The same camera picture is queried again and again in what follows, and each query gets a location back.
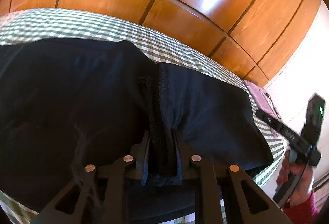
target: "black device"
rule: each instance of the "black device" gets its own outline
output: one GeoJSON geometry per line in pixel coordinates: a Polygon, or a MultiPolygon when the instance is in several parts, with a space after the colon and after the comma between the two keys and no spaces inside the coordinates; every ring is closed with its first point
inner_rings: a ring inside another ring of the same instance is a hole
{"type": "MultiPolygon", "coordinates": [[[[256,112],[258,118],[288,140],[290,146],[289,163],[305,164],[303,173],[307,166],[316,167],[321,158],[321,153],[317,150],[316,145],[321,133],[324,107],[325,100],[317,94],[310,99],[307,105],[306,122],[300,135],[264,111],[258,110],[256,112]]],[[[303,173],[294,175],[289,172],[288,181],[278,186],[273,200],[280,208],[289,200],[303,173]]]]}
{"type": "MultiPolygon", "coordinates": [[[[213,164],[208,158],[197,155],[189,144],[182,141],[179,134],[173,134],[177,149],[179,167],[182,170],[182,184],[197,186],[195,193],[195,223],[220,224],[222,213],[218,186],[224,200],[228,224],[292,224],[289,218],[262,191],[259,186],[239,166],[229,167],[213,164]]],[[[150,145],[146,131],[142,143],[134,145],[130,155],[119,158],[113,164],[95,168],[86,166],[81,178],[72,180],[53,200],[32,220],[31,224],[81,224],[88,207],[88,196],[95,193],[94,183],[106,181],[102,200],[100,224],[128,223],[127,187],[141,185],[145,180],[145,160],[150,145]],[[59,204],[82,182],[83,188],[76,199],[75,208],[68,214],[59,209],[59,204]]]]}

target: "black fabric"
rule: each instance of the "black fabric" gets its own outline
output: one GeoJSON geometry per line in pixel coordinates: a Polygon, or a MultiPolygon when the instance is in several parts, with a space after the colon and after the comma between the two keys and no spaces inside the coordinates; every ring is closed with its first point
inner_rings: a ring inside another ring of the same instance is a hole
{"type": "Polygon", "coordinates": [[[110,164],[148,129],[138,78],[155,64],[132,43],[47,39],[0,47],[0,189],[40,211],[83,163],[110,164]]]}
{"type": "Polygon", "coordinates": [[[199,155],[218,164],[237,164],[250,174],[273,162],[244,90],[178,65],[158,66],[167,137],[172,138],[172,130],[179,130],[184,142],[199,155]]]}
{"type": "MultiPolygon", "coordinates": [[[[82,137],[83,165],[102,166],[128,154],[148,129],[149,167],[159,170],[151,179],[179,170],[173,130],[200,155],[250,174],[273,161],[245,91],[155,64],[128,41],[45,39],[0,47],[0,189],[25,206],[41,211],[72,178],[82,137]]],[[[147,184],[129,193],[136,223],[177,218],[194,204],[193,190],[182,186],[147,184]]]]}

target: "screw head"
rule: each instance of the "screw head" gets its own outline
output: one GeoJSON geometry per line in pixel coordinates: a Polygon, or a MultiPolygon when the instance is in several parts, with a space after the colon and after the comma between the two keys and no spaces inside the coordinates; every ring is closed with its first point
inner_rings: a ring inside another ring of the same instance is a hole
{"type": "Polygon", "coordinates": [[[239,169],[240,169],[240,168],[239,168],[237,165],[230,165],[230,170],[231,170],[232,172],[238,172],[239,169]]]}
{"type": "Polygon", "coordinates": [[[94,165],[86,165],[85,170],[87,172],[93,172],[95,170],[95,166],[94,165]]]}
{"type": "Polygon", "coordinates": [[[126,155],[126,156],[123,158],[123,160],[124,160],[125,162],[131,162],[132,160],[134,160],[134,157],[131,156],[131,155],[126,155]]]}
{"type": "Polygon", "coordinates": [[[194,162],[200,162],[202,158],[200,155],[195,154],[195,155],[192,155],[191,159],[194,162]]]}

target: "checkered fabric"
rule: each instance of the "checkered fabric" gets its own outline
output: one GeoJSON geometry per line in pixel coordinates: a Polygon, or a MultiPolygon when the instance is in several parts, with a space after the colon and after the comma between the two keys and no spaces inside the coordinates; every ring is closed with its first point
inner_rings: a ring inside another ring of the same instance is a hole
{"type": "MultiPolygon", "coordinates": [[[[274,162],[254,181],[262,186],[277,168],[286,150],[282,139],[275,137],[267,124],[255,117],[255,103],[244,82],[235,74],[198,51],[160,32],[118,18],[92,12],[65,9],[31,9],[0,18],[0,45],[31,42],[44,38],[85,38],[107,41],[129,40],[156,62],[174,63],[245,90],[250,97],[254,121],[272,151],[274,162]]],[[[30,223],[37,213],[0,191],[0,205],[13,223],[30,223]]],[[[194,214],[166,224],[194,223],[194,214]]]]}

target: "red sleeve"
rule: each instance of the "red sleeve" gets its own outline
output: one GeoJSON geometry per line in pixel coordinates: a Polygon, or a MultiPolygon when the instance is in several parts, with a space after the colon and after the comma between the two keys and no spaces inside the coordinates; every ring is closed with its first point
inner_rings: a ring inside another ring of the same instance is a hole
{"type": "Polygon", "coordinates": [[[294,207],[290,207],[290,204],[287,203],[282,210],[293,224],[311,224],[318,215],[313,192],[304,203],[294,207]]]}

